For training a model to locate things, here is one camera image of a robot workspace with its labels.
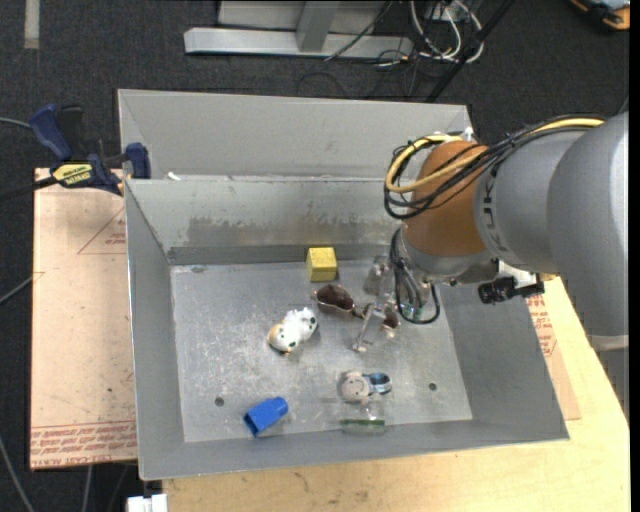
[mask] yellow cable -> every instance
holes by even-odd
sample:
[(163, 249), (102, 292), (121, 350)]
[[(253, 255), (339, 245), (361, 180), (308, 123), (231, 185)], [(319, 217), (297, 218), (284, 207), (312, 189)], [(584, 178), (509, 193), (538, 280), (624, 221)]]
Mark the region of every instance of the yellow cable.
[[(581, 127), (588, 126), (590, 128), (595, 128), (596, 126), (600, 126), (603, 122), (604, 121), (600, 119), (587, 119), (587, 118), (562, 119), (560, 121), (553, 121), (551, 123), (545, 124), (529, 133), (538, 133), (541, 131), (553, 130), (556, 128), (566, 128), (571, 126), (581, 126)], [(465, 165), (476, 160), (477, 158), (480, 158), (485, 153), (485, 151), (487, 151), (485, 150), (479, 154), (468, 156), (466, 158), (463, 158), (462, 160), (453, 161), (452, 163), (450, 163), (443, 169), (439, 170), (438, 172), (430, 174), (429, 176), (425, 176), (424, 178), (414, 181), (409, 185), (404, 185), (400, 187), (393, 184), (393, 179), (395, 178), (396, 173), (398, 172), (398, 169), (400, 168), (402, 163), (405, 161), (407, 157), (413, 155), (419, 148), (421, 148), (425, 144), (440, 144), (442, 142), (448, 142), (453, 140), (462, 140), (462, 138), (449, 137), (446, 135), (429, 135), (427, 137), (423, 137), (421, 139), (416, 140), (412, 145), (410, 145), (404, 151), (402, 151), (402, 153), (400, 153), (396, 157), (396, 159), (391, 163), (391, 166), (389, 167), (389, 170), (387, 172), (387, 177), (385, 179), (385, 186), (387, 187), (387, 189), (397, 194), (413, 192), (418, 187), (421, 187), (422, 185), (425, 185), (430, 181), (438, 179), (441, 176), (444, 176), (445, 174), (448, 174), (452, 171), (455, 171), (457, 169), (464, 167)]]

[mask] black carpet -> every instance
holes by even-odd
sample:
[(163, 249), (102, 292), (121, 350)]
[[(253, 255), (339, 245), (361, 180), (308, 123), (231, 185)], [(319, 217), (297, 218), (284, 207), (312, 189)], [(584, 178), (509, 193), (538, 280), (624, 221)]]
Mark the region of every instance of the black carpet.
[[(40, 49), (25, 50), (24, 4), (0, 4), (0, 116), (24, 121), (46, 103), (80, 104), (87, 136), (102, 138), (107, 154), (119, 150), (118, 88), (420, 102), (435, 83), (431, 76), (444, 70), (424, 63), (414, 79), (355, 61), (184, 55), (183, 33), (212, 25), (215, 2), (42, 0)], [(378, 31), (404, 30), (406, 4), (394, 5)], [(499, 4), (484, 0), (480, 19)], [(628, 90), (628, 32), (599, 30), (565, 0), (521, 0), (439, 102), (469, 105), (477, 133), (495, 142), (558, 114), (613, 115)], [(34, 167), (52, 163), (29, 131), (0, 123), (0, 194), (29, 184)], [(0, 203), (0, 296), (31, 272), (32, 224), (29, 195)], [(0, 306), (0, 435), (37, 511), (80, 510), (86, 468), (28, 469), (30, 325), (29, 286)], [(123, 466), (95, 468), (88, 510), (106, 509), (122, 474)], [(128, 470), (121, 493), (136, 492), (140, 484)], [(23, 510), (1, 461), (0, 510)]]

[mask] yellow clamp label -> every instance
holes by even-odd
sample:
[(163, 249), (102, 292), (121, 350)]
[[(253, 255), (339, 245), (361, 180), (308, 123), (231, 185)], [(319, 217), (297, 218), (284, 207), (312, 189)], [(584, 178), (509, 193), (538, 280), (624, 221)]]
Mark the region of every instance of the yellow clamp label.
[(64, 164), (53, 171), (53, 177), (70, 186), (91, 178), (91, 166), (87, 164)]

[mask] metal stand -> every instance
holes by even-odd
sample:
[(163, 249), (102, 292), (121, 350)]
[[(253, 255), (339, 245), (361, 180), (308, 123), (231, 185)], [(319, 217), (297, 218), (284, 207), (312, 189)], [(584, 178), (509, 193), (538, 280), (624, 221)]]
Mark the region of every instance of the metal stand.
[[(331, 1), (304, 2), (295, 31), (228, 27), (193, 28), (184, 34), (185, 51), (188, 54), (330, 57), (356, 37), (355, 34), (329, 33), (335, 26), (334, 21), (338, 21), (336, 15), (342, 10), (340, 4), (341, 2)], [(360, 11), (355, 11), (355, 14), (361, 20), (359, 26), (364, 28), (370, 22), (368, 15), (371, 14), (371, 9), (360, 9)], [(375, 59), (390, 49), (410, 53), (412, 48), (413, 44), (406, 38), (366, 35), (340, 57)]]

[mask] blue plastic cap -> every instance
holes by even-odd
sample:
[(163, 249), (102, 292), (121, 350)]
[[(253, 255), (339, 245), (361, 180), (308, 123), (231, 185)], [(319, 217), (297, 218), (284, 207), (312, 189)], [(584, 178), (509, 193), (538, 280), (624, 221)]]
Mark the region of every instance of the blue plastic cap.
[(254, 436), (273, 425), (289, 412), (289, 404), (282, 397), (269, 398), (252, 407), (244, 415), (244, 421)]

